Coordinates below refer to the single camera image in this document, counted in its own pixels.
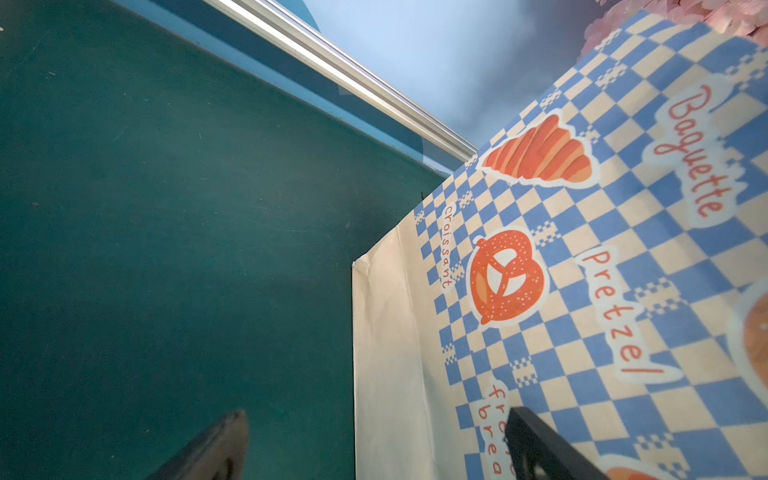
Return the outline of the aluminium back frame rail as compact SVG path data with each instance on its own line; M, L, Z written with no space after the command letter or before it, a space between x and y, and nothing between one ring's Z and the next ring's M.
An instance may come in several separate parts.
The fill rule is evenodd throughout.
M478 148L277 1L206 3L444 152L466 163Z

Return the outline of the blue checkered paper bag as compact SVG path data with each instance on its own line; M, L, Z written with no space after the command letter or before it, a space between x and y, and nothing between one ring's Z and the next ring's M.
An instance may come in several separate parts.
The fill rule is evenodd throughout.
M767 475L767 50L639 13L352 267L355 474Z

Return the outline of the pink blossom artificial tree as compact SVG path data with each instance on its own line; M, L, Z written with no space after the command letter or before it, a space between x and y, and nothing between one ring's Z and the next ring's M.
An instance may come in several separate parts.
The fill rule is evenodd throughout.
M767 46L766 0L625 0L617 1L586 28L579 59L642 10L681 25L705 23L719 33Z

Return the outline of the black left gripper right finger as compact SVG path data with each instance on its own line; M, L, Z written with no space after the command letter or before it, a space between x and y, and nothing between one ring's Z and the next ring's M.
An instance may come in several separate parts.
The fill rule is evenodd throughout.
M604 473L526 407L510 408L505 442L517 479L608 480Z

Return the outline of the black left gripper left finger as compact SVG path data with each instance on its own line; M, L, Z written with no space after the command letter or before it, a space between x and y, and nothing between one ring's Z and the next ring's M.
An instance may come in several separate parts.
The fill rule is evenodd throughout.
M248 447L246 412L235 410L200 432L148 479L238 480L243 476Z

